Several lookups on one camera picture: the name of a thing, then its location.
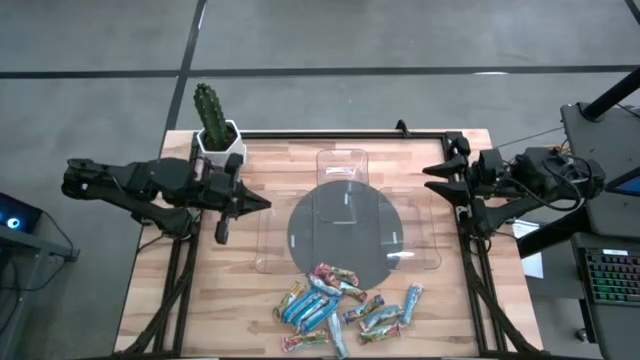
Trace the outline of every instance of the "concrete floor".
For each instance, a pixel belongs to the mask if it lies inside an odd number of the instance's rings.
[[[0,71],[178,70],[196,4],[3,0]],[[638,35],[623,0],[208,0],[192,68],[637,64]],[[488,128],[497,145],[560,126],[562,104],[589,101],[623,76],[189,79],[177,128],[199,127],[192,93],[204,81],[245,129],[390,128],[402,118],[413,128]],[[175,78],[0,80],[0,189],[52,213],[82,249],[39,293],[25,359],[110,353],[140,227],[105,203],[64,197],[65,160],[156,157],[175,86]],[[563,139],[558,131],[504,154]],[[533,295],[547,350],[599,357],[573,340],[577,302]]]

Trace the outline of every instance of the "clear plastic container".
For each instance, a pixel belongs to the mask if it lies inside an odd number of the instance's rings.
[[[401,228],[398,229],[397,218]],[[385,264],[390,270],[423,271],[440,266],[426,188],[389,187],[378,196],[378,226]]]
[[[309,193],[265,191],[261,195],[271,201],[271,208],[260,211],[256,271],[263,274],[309,272],[313,261],[313,205]]]
[[[316,157],[318,187],[314,190],[315,213],[321,221],[354,224],[370,220],[375,206],[368,191],[369,156],[360,149],[327,149]]]

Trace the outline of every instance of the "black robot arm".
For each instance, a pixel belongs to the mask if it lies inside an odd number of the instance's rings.
[[[70,159],[62,192],[74,199],[104,200],[131,212],[140,223],[152,221],[169,237],[190,233],[194,217],[187,208],[221,213],[216,241],[225,244],[229,218],[267,209],[271,203],[251,192],[238,180],[242,157],[232,154],[223,169],[207,162],[197,179],[186,160],[163,158],[125,166],[98,164],[90,159]],[[175,208],[152,203],[157,195]]]
[[[456,182],[429,181],[425,186],[454,206],[467,208],[461,213],[461,225],[478,238],[488,238],[508,219],[542,206],[575,210],[604,187],[604,172],[595,161],[565,155],[558,149],[527,148],[512,162],[504,161],[498,149],[482,150],[478,161],[470,164],[469,143],[460,136],[451,142],[449,151],[451,160],[426,167],[423,173],[455,176]],[[484,200],[494,197],[509,201],[502,206],[487,206]],[[552,204],[558,200],[571,200],[573,205]]]

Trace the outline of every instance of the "wooden table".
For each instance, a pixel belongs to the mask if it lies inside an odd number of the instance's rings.
[[[487,130],[463,130],[474,156],[491,147]],[[170,131],[162,157],[188,158],[193,132]],[[425,166],[442,162],[436,140],[247,140],[248,163],[242,179],[252,190],[311,190],[316,186],[316,154],[322,149],[356,148],[369,154],[369,181],[375,188],[422,187],[433,180],[421,173]],[[403,304],[412,282],[422,283],[424,293],[413,314],[412,325],[402,338],[360,346],[357,325],[343,327],[351,356],[470,356],[477,355],[466,282],[452,207],[433,196],[432,219],[442,265],[422,273],[393,272],[371,293],[381,293],[389,304]],[[185,330],[183,356],[282,357],[331,356],[330,346],[285,354],[280,338],[290,336],[287,325],[276,324],[271,309],[302,275],[266,275],[254,269],[258,239],[258,215],[240,218],[231,225],[226,246],[213,238],[218,215],[206,212],[200,236],[196,272]],[[509,228],[501,231],[510,232]],[[147,228],[140,244],[157,237]],[[130,345],[156,312],[162,297],[171,248],[161,240],[138,255],[116,341],[116,350]],[[499,303],[527,340],[538,348],[538,332],[518,249],[513,239],[495,236],[489,253]],[[339,313],[353,308],[354,300],[341,302]],[[493,342],[488,311],[483,320]],[[167,341],[173,338],[172,319]]]

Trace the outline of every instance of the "candy wrapper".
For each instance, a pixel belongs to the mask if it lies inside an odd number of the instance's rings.
[[[277,322],[282,322],[282,314],[293,302],[302,295],[307,288],[299,281],[296,281],[295,285],[287,292],[280,304],[273,308],[273,318]]]
[[[329,296],[337,296],[337,297],[342,296],[342,291],[340,291],[340,289],[337,289],[335,287],[325,284],[324,281],[322,281],[322,279],[320,279],[315,275],[312,275],[312,274],[309,275],[309,283],[311,284],[311,287],[313,287],[314,289],[317,289],[318,291],[322,291],[323,293]]]
[[[324,263],[320,263],[316,266],[315,274],[318,277],[325,277],[329,274],[335,275],[338,280],[346,281],[353,286],[358,286],[360,282],[356,273],[350,270],[340,269],[335,266],[327,265]]]
[[[294,301],[293,304],[284,311],[284,314],[282,314],[282,322],[285,324],[290,323],[302,309],[321,297],[322,295],[314,289],[307,291],[306,294]]]
[[[360,344],[364,345],[394,337],[400,337],[400,324],[398,322],[393,325],[376,326],[367,332],[360,333],[358,340],[360,340]]]
[[[340,290],[342,293],[352,297],[360,302],[364,302],[367,300],[367,292],[364,290],[360,290],[355,286],[351,286],[344,281],[340,281]]]
[[[324,307],[320,308],[320,310],[313,313],[311,316],[306,318],[302,324],[300,324],[300,328],[298,329],[300,334],[306,334],[309,331],[313,330],[318,326],[321,322],[323,322],[326,318],[331,315],[332,312],[336,311],[338,308],[338,303],[340,302],[340,298],[332,297],[329,298],[329,303]]]
[[[361,304],[355,309],[349,310],[346,313],[342,314],[342,320],[345,325],[349,325],[352,322],[369,315],[373,310],[379,308],[384,305],[384,299],[382,295],[376,295],[373,299],[369,300],[366,304]]]
[[[318,330],[310,332],[307,335],[296,335],[288,338],[282,338],[282,350],[284,352],[305,349],[314,345],[325,344],[329,342],[327,332]]]
[[[352,297],[360,302],[364,302],[367,299],[367,292],[360,290],[355,286],[352,286],[344,281],[338,280],[333,274],[329,274],[323,278],[325,284],[340,289],[343,294]]]
[[[367,315],[367,317],[360,320],[360,327],[366,332],[377,324],[399,315],[402,315],[402,307],[398,305],[391,305]]]
[[[304,319],[320,310],[320,308],[325,306],[328,302],[329,299],[327,298],[327,296],[325,294],[320,294],[320,298],[315,299],[313,302],[311,302],[311,304],[299,311],[296,316],[293,317],[293,320],[291,321],[291,325],[293,325],[293,328],[297,330]]]
[[[416,307],[418,300],[422,295],[422,285],[413,283],[409,287],[407,292],[407,298],[404,301],[404,314],[398,317],[400,325],[407,326],[411,323],[411,316],[413,315],[413,309]]]
[[[331,335],[331,341],[333,341],[333,348],[336,350],[336,356],[342,360],[349,357],[347,347],[342,341],[342,329],[340,329],[340,320],[338,320],[338,314],[334,311],[327,319],[329,324],[329,335]]]

